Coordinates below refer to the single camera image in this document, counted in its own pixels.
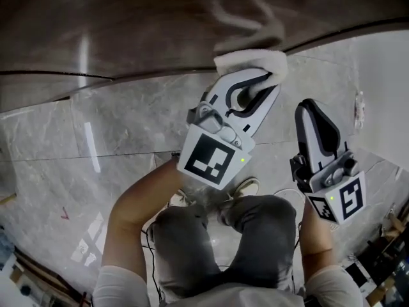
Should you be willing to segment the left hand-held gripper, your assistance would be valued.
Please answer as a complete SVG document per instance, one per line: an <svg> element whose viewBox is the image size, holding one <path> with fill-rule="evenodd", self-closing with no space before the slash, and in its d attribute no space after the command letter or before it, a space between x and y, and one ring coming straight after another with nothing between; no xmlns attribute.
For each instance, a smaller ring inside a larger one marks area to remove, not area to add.
<svg viewBox="0 0 409 307"><path fill-rule="evenodd" d="M196 107L177 165L178 171L222 190L251 160L252 139L281 92L281 86L261 90L242 111L232 108L234 91L272 75L261 68L239 70L218 78Z"/></svg>

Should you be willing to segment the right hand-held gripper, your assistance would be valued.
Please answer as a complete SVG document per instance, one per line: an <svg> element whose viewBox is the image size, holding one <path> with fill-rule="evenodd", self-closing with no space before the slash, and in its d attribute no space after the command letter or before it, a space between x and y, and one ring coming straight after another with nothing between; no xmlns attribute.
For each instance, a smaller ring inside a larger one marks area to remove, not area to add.
<svg viewBox="0 0 409 307"><path fill-rule="evenodd" d="M365 173L351 151L343 153L341 129L325 111L325 104L311 98L299 103L295 122L301 155L289 163L318 217L341 225L366 206Z"/></svg>

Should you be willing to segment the white fluffy cloth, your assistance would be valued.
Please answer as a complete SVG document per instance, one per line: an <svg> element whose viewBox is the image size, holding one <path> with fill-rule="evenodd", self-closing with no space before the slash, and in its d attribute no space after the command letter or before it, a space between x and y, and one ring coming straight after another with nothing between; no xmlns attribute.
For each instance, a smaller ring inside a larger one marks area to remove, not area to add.
<svg viewBox="0 0 409 307"><path fill-rule="evenodd" d="M253 84L249 97L254 98L260 91L282 83L288 74L287 56L281 51L270 49L246 49L230 52L214 58L220 76L248 68L261 68L271 75L267 80Z"/></svg>

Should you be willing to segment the dark wooden cabinet door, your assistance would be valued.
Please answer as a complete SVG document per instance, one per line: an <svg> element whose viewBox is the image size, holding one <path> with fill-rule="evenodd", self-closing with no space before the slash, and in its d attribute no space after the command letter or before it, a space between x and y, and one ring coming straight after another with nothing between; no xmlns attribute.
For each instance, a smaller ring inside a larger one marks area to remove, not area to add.
<svg viewBox="0 0 409 307"><path fill-rule="evenodd" d="M0 0L0 74L211 68L217 54L406 21L409 0Z"/></svg>

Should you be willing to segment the person's left forearm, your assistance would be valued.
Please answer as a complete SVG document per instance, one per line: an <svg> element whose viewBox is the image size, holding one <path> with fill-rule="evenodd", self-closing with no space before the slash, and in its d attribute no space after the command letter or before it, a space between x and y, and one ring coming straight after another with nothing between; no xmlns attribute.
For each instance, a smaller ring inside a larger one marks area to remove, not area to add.
<svg viewBox="0 0 409 307"><path fill-rule="evenodd" d="M173 157L129 187L114 204L107 225L103 266L117 266L146 279L143 226L181 189L183 176Z"/></svg>

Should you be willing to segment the person's right forearm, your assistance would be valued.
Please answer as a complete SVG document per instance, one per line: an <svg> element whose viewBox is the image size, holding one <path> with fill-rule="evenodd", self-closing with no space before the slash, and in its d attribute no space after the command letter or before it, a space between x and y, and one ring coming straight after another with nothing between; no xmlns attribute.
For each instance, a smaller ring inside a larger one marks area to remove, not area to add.
<svg viewBox="0 0 409 307"><path fill-rule="evenodd" d="M306 200L300 228L300 251L306 281L316 272L336 264L332 234Z"/></svg>

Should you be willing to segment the clear plastic bottle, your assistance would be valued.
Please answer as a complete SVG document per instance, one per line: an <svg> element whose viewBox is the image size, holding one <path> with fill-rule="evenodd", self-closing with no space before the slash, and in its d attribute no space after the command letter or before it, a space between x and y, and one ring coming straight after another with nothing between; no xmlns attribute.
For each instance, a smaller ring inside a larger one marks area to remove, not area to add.
<svg viewBox="0 0 409 307"><path fill-rule="evenodd" d="M354 122L356 129L361 129L365 122L365 101L362 91L355 94Z"/></svg>

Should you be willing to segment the white panel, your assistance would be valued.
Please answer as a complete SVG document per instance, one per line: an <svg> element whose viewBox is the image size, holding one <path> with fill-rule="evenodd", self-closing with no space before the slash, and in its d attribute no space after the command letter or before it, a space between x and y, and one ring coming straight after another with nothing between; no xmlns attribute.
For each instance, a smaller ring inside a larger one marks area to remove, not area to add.
<svg viewBox="0 0 409 307"><path fill-rule="evenodd" d="M357 38L364 124L359 147L409 172L409 30Z"/></svg>

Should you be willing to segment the person's right shoe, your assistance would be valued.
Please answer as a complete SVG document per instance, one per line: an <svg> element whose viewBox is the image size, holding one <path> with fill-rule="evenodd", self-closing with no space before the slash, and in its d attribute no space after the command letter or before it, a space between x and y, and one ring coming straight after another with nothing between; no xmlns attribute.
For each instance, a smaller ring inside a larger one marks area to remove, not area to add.
<svg viewBox="0 0 409 307"><path fill-rule="evenodd" d="M244 180L232 194L229 194L228 202L238 201L245 197L257 196L260 188L260 181L255 178L248 178Z"/></svg>

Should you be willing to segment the person's shoe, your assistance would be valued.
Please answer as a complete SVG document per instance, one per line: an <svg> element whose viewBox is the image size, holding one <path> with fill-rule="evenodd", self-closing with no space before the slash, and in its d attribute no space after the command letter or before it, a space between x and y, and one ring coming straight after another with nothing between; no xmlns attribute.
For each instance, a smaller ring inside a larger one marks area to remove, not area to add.
<svg viewBox="0 0 409 307"><path fill-rule="evenodd" d="M196 202L187 197L185 192L179 189L167 203L168 207L189 207L195 205Z"/></svg>
<svg viewBox="0 0 409 307"><path fill-rule="evenodd" d="M248 178L244 180L232 194L229 194L228 202L238 201L245 197L257 196L260 188L260 181L255 178Z"/></svg>

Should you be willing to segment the person's left shoe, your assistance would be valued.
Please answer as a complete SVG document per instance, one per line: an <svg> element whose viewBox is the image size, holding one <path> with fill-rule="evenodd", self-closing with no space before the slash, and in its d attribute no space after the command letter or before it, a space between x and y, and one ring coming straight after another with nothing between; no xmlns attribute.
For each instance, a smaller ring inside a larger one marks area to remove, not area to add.
<svg viewBox="0 0 409 307"><path fill-rule="evenodd" d="M196 202L187 197L185 192L179 189L167 203L168 207L189 207L195 205Z"/></svg>

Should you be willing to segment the person's grey trousers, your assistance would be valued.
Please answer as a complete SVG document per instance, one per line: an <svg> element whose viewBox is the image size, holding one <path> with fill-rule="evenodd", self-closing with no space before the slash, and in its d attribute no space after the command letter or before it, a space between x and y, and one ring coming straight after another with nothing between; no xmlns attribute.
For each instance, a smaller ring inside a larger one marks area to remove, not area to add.
<svg viewBox="0 0 409 307"><path fill-rule="evenodd" d="M148 228L160 286L179 299L234 283L289 289L296 214L290 202L272 195L244 196L223 203L222 220L240 233L241 239L231 265L221 271L204 208L172 206L161 211Z"/></svg>

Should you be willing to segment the person's white shirt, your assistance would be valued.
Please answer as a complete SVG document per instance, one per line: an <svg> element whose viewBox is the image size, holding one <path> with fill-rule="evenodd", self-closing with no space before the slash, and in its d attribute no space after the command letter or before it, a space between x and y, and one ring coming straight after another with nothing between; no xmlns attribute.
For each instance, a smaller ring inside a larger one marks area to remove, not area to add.
<svg viewBox="0 0 409 307"><path fill-rule="evenodd" d="M305 290L321 307L364 307L359 287L338 265L313 274ZM104 266L93 292L93 307L151 307L147 284L134 272ZM305 307L305 303L302 296L292 292L226 283L161 307Z"/></svg>

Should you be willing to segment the dark wooden furniture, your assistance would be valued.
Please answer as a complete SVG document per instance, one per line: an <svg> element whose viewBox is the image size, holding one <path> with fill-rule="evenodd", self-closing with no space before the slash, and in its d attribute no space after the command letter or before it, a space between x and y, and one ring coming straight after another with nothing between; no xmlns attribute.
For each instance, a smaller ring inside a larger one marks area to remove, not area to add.
<svg viewBox="0 0 409 307"><path fill-rule="evenodd" d="M0 225L0 290L3 306L92 307L86 292L23 253Z"/></svg>

